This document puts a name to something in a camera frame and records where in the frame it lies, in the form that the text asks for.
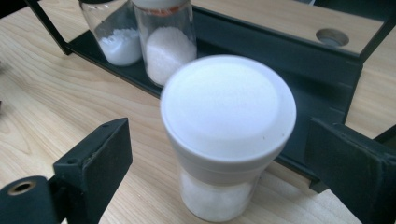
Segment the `container lid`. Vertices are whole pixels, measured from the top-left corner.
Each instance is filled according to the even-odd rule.
[[[181,145],[177,153],[220,172],[264,166],[296,120],[294,98],[275,71],[230,55],[179,69],[163,89],[161,112],[168,134]]]
[[[181,6],[188,0],[133,0],[138,7],[146,9],[166,9]]]
[[[103,4],[103,3],[112,2],[114,0],[78,0],[78,1],[85,4]]]

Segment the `black metal stand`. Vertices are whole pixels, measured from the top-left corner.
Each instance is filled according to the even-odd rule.
[[[25,0],[52,34],[61,49],[106,69],[156,97],[161,88],[148,78],[143,62],[117,67],[106,61],[90,31],[65,43],[37,2]],[[309,122],[318,118],[345,123],[364,61],[394,27],[396,13],[378,31],[361,55],[303,40],[295,36],[227,18],[202,8],[193,9],[198,39],[198,56],[235,54],[249,57],[278,72],[289,85],[296,104],[295,129],[276,161],[315,182],[320,192],[326,187],[304,162]]]

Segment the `salt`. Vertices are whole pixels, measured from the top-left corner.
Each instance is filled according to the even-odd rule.
[[[180,167],[180,188],[184,204],[196,216],[211,222],[223,222],[241,215],[247,208],[257,178],[230,186],[206,184]]]
[[[178,68],[196,58],[196,52],[196,46],[177,28],[158,28],[146,45],[148,76],[164,86]]]
[[[139,33],[134,29],[115,29],[111,36],[101,38],[99,45],[114,65],[130,65],[142,57]]]

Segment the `glass jar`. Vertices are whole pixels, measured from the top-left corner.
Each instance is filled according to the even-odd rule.
[[[134,0],[148,77],[158,86],[196,59],[190,0]]]
[[[142,57],[140,38],[130,0],[79,0],[85,20],[106,59],[127,66]]]

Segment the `black metal bar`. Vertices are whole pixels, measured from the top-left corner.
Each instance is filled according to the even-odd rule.
[[[47,14],[43,10],[43,8],[38,4],[38,2],[35,0],[24,0],[24,1],[26,2],[27,6],[29,6],[29,8],[33,10],[35,15],[38,17],[38,19],[47,29],[49,34],[52,36],[52,38],[55,40],[55,42],[58,44],[58,46],[61,48],[64,54],[65,55],[71,54],[73,51],[66,46],[67,43],[64,41],[64,38],[61,36],[61,34],[56,29],[56,27],[50,21],[50,18],[47,16]]]
[[[359,56],[361,59],[361,63],[366,62],[366,60],[373,54],[376,48],[378,48],[378,46],[382,43],[382,41],[392,31],[395,25],[396,25],[396,8],[393,10],[393,13],[389,16],[389,18],[382,24],[381,28],[379,28],[379,30],[375,33],[375,35],[369,41],[369,43],[361,51],[361,55]]]

